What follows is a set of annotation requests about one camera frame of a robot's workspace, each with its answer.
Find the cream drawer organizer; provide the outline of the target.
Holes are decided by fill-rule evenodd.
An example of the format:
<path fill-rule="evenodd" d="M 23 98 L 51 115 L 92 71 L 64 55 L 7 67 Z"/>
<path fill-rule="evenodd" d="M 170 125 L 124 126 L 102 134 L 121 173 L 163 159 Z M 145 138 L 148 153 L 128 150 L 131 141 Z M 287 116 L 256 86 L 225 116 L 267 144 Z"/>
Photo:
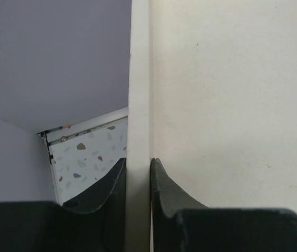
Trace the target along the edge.
<path fill-rule="evenodd" d="M 297 1 L 133 1 L 127 150 L 126 251 L 152 158 L 206 206 L 297 213 Z"/>

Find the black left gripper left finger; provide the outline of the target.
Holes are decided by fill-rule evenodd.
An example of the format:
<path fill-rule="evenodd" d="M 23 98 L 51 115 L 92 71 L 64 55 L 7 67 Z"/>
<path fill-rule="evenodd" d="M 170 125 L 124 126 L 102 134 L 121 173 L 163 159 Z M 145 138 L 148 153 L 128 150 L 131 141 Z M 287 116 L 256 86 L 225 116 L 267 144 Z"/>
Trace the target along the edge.
<path fill-rule="evenodd" d="M 126 159 L 59 205 L 0 202 L 0 251 L 124 251 Z"/>

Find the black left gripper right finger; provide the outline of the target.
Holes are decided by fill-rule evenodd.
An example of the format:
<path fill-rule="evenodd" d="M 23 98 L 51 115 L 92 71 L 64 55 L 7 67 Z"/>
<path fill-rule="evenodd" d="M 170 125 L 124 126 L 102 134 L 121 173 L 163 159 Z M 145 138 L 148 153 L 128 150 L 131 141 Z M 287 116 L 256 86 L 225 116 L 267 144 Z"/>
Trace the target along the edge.
<path fill-rule="evenodd" d="M 208 208 L 150 165 L 154 251 L 297 251 L 297 214 L 282 208 Z"/>

